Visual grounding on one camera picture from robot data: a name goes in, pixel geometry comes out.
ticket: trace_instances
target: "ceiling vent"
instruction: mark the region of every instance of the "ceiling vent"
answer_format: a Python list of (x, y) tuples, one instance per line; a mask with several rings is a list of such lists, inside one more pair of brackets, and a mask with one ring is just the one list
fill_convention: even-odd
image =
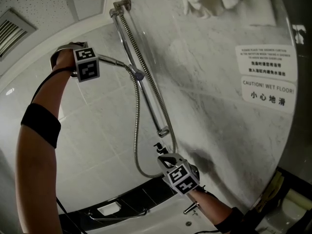
[(0, 17), (0, 61), (36, 29), (11, 10)]

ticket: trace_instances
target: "black arm band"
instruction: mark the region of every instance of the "black arm band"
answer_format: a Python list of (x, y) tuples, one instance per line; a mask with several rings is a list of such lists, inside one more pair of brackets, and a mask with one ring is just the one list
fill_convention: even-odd
[(30, 127), (51, 146), (57, 147), (60, 122), (43, 106), (35, 103), (30, 104), (20, 124)]
[(215, 227), (222, 233), (233, 230), (243, 219), (243, 213), (236, 207), (232, 208), (231, 214)]

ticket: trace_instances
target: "warning sign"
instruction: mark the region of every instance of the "warning sign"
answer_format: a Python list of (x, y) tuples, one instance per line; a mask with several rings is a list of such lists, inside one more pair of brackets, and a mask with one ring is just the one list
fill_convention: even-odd
[(282, 80), (297, 80), (297, 54), (290, 45), (236, 46), (240, 73)]
[(241, 79), (245, 101), (292, 113), (296, 102), (296, 87), (286, 81), (248, 77)]

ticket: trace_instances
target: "white bathtub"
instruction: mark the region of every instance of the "white bathtub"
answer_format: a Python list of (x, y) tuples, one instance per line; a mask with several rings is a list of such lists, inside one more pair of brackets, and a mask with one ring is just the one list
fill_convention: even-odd
[(215, 230), (213, 224), (195, 209), (184, 215), (183, 211), (191, 205), (187, 197), (175, 195), (152, 208), (145, 216), (131, 218), (120, 223), (88, 231), (89, 234), (194, 234), (200, 231)]

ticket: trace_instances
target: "metal flexible hose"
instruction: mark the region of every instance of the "metal flexible hose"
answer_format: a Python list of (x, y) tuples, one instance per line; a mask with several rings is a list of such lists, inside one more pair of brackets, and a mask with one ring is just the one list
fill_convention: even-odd
[(133, 145), (136, 168), (145, 177), (150, 177), (150, 178), (160, 177), (160, 176), (162, 176), (162, 173), (159, 173), (156, 175), (148, 175), (145, 172), (143, 172), (141, 167), (140, 167), (140, 163), (138, 161), (137, 143), (138, 143), (138, 129), (139, 129), (139, 124), (140, 124), (140, 90), (138, 88), (136, 76), (131, 72), (131, 70), (128, 66), (125, 66), (125, 69), (130, 74), (131, 80), (132, 80), (133, 85), (135, 87), (135, 95), (136, 95), (136, 122), (135, 122), (135, 137), (134, 137), (134, 145)]
[[(168, 125), (169, 133), (170, 133), (170, 136), (171, 136), (172, 152), (175, 153), (176, 152), (176, 137), (175, 137), (174, 130), (173, 130), (171, 122), (170, 122), (170, 118), (169, 118), (166, 106), (165, 106), (164, 102), (162, 101), (162, 98), (161, 98), (161, 96), (160, 96), (160, 94), (158, 92), (158, 89), (157, 89), (157, 87), (155, 85), (155, 82), (154, 82), (154, 80), (152, 78), (152, 75), (151, 75), (151, 73), (150, 73), (150, 71), (149, 71), (149, 69), (148, 69), (148, 67), (147, 67), (147, 65), (146, 65), (146, 63), (144, 61), (144, 58), (143, 58), (143, 56), (142, 56), (142, 54), (141, 54), (141, 52), (140, 52), (140, 50), (139, 50), (139, 48), (137, 46), (136, 40), (134, 39), (134, 37), (132, 35), (132, 32), (131, 32), (131, 30), (130, 30), (130, 28), (128, 26), (128, 23), (127, 23), (125, 17), (122, 14), (120, 14), (119, 17), (120, 17), (120, 20), (121, 20), (121, 23), (122, 23), (123, 27), (125, 28), (125, 30), (127, 32), (127, 35), (129, 37), (130, 41), (131, 41), (131, 44), (132, 44), (132, 46), (133, 46), (133, 48), (134, 48), (134, 50), (136, 52), (136, 56), (139, 59), (140, 64), (141, 64), (141, 66), (142, 66), (142, 68), (143, 68), (143, 70), (145, 72), (145, 75), (146, 75), (146, 77), (147, 77), (147, 79), (148, 79), (148, 81), (149, 81), (149, 83), (150, 83), (150, 85), (152, 87), (152, 90), (153, 90), (153, 92), (154, 92), (154, 94), (156, 96), (156, 99), (157, 99), (158, 104), (159, 104), (159, 106), (161, 108), (161, 111), (162, 111), (162, 113), (164, 115), (164, 118), (165, 118), (166, 123)], [(159, 177), (159, 176), (162, 175), (162, 173), (159, 173), (157, 175), (147, 175), (147, 174), (145, 174), (142, 171), (142, 169), (140, 168), (140, 164), (139, 164), (139, 161), (138, 161), (138, 156), (137, 156), (137, 135), (138, 135), (139, 112), (140, 112), (140, 108), (139, 108), (140, 107), (140, 105), (139, 105), (140, 99), (139, 99), (139, 90), (138, 90), (138, 85), (137, 85), (137, 82), (136, 82), (136, 78), (135, 78), (135, 76), (133, 74), (131, 75), (131, 78), (132, 78), (132, 80), (133, 80), (133, 82), (135, 84), (135, 90), (136, 90), (136, 131), (135, 131), (135, 148), (134, 148), (136, 167), (139, 170), (139, 172), (143, 176), (145, 176), (145, 177), (149, 177), (149, 178)]]

